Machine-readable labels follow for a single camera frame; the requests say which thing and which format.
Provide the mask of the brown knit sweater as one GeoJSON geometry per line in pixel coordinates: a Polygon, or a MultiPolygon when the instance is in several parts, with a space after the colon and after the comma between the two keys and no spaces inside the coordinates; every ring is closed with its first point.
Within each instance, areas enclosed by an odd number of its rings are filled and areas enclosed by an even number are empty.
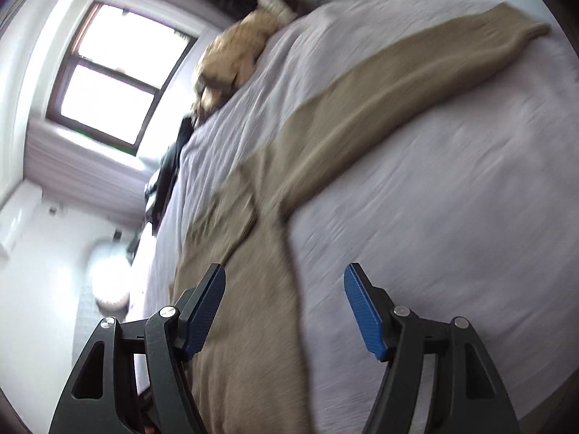
{"type": "Polygon", "coordinates": [[[202,352],[189,365],[211,433],[309,433],[291,215],[414,116],[509,66],[549,28],[509,5],[392,43],[305,101],[240,161],[189,225],[174,291],[211,264],[227,274],[202,352]]]}

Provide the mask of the dark green clothes pile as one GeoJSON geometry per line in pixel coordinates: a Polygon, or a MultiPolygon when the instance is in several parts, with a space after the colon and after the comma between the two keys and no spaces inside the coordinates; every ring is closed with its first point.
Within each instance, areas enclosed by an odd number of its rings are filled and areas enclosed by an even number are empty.
{"type": "Polygon", "coordinates": [[[166,154],[162,157],[160,167],[144,189],[145,221],[151,224],[152,234],[156,236],[165,216],[166,209],[171,200],[173,189],[179,175],[182,148],[189,142],[194,133],[195,120],[192,115],[182,118],[176,141],[170,145],[166,154]]]}

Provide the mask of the beige striped clothes pile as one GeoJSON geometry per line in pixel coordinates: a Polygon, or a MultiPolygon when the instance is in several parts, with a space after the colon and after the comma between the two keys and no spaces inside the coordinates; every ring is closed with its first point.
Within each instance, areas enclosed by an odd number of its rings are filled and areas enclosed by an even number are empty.
{"type": "Polygon", "coordinates": [[[284,25],[273,13],[255,10],[218,35],[196,66],[193,116],[205,123],[256,70],[267,42],[284,25]]]}

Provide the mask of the lavender bed quilt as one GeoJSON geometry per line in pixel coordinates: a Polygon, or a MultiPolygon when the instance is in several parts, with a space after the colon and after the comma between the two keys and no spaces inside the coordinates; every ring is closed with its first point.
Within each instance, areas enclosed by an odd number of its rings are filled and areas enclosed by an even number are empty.
{"type": "MultiPolygon", "coordinates": [[[[182,148],[140,314],[174,291],[189,225],[305,101],[384,47],[499,4],[338,1],[275,34],[182,148]]],[[[578,58],[548,26],[506,68],[414,116],[289,218],[309,433],[358,433],[383,365],[346,300],[353,261],[423,318],[469,319],[525,433],[578,369],[578,58]]]]}

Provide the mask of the window with brown frame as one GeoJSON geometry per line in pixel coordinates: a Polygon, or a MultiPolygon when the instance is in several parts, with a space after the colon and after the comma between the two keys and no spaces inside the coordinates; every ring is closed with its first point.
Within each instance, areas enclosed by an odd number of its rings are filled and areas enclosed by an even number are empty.
{"type": "Polygon", "coordinates": [[[197,41],[194,33],[126,6],[92,2],[58,69],[48,119],[135,156],[197,41]]]}

